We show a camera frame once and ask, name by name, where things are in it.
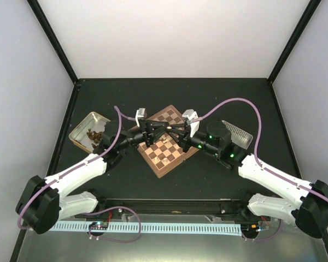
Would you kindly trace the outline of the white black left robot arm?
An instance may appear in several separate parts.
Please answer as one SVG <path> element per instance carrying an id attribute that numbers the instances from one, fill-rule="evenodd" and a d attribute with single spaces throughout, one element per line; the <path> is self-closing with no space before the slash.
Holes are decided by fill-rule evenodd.
<path id="1" fill-rule="evenodd" d="M 16 206 L 19 228 L 43 234 L 71 216 L 87 213 L 102 217 L 107 206 L 97 194 L 85 191 L 72 195 L 72 191 L 117 165 L 122 149 L 141 143 L 151 146 L 168 127 L 167 122 L 153 120 L 140 120 L 130 130 L 123 130 L 119 120 L 106 123 L 99 144 L 86 158 L 57 174 L 28 180 Z"/>

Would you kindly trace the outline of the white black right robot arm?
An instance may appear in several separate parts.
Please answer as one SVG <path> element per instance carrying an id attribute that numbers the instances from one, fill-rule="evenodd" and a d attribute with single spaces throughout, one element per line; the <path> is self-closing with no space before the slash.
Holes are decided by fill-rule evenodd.
<path id="1" fill-rule="evenodd" d="M 275 197 L 254 194 L 238 205 L 244 220 L 267 216 L 295 224 L 305 234 L 320 239 L 328 227 L 328 185 L 311 183 L 282 172 L 246 151 L 253 137 L 226 122 L 213 121 L 205 133 L 198 124 L 175 124 L 166 129 L 179 147 L 187 152 L 194 147 L 211 156 L 226 168 L 236 169 L 242 178 L 262 185 Z"/>

